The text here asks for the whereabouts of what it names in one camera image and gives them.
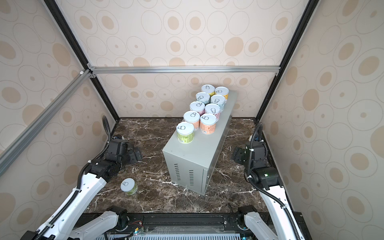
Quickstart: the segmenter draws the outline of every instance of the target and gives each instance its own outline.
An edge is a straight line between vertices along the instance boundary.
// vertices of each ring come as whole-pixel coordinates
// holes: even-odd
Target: wall
[[[266,113],[265,135],[313,239],[382,239],[384,1],[324,0]]]
[[[82,67],[37,0],[0,4],[0,153]]]
[[[60,0],[94,66],[279,65],[303,0]]]
[[[36,230],[76,186],[85,163],[104,147],[115,121],[86,80],[0,177],[0,239]]]
[[[274,73],[99,74],[120,117],[182,117],[203,84],[238,93],[234,117],[254,117]]]

